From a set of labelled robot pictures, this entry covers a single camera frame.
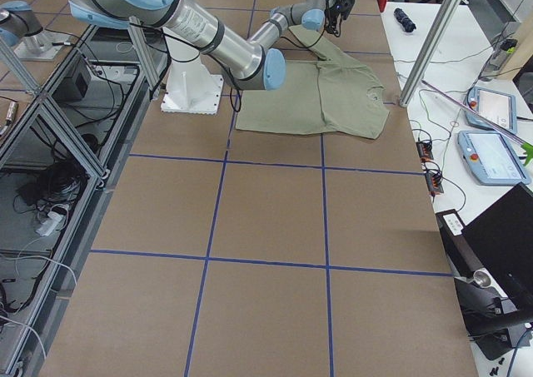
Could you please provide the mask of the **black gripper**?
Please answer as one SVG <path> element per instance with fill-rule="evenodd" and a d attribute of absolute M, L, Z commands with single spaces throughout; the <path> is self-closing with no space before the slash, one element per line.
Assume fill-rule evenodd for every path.
<path fill-rule="evenodd" d="M 341 15 L 339 13 L 325 14 L 325 31 L 332 32 L 334 37 L 341 36 Z"/>

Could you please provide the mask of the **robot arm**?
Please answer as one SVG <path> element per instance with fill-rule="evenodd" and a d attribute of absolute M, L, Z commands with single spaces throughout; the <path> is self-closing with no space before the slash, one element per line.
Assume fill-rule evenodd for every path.
<path fill-rule="evenodd" d="M 9 47 L 19 44 L 24 37 L 38 35 L 42 30 L 42 24 L 27 2 L 15 0 L 1 5 L 1 39 Z"/>
<path fill-rule="evenodd" d="M 286 78 L 286 61 L 274 44 L 291 26 L 338 37 L 355 0 L 305 0 L 276 7 L 248 39 L 239 36 L 195 0 L 69 0 L 71 14 L 99 27 L 126 29 L 131 17 L 151 28 L 167 28 L 225 68 L 238 90 L 276 90 Z"/>

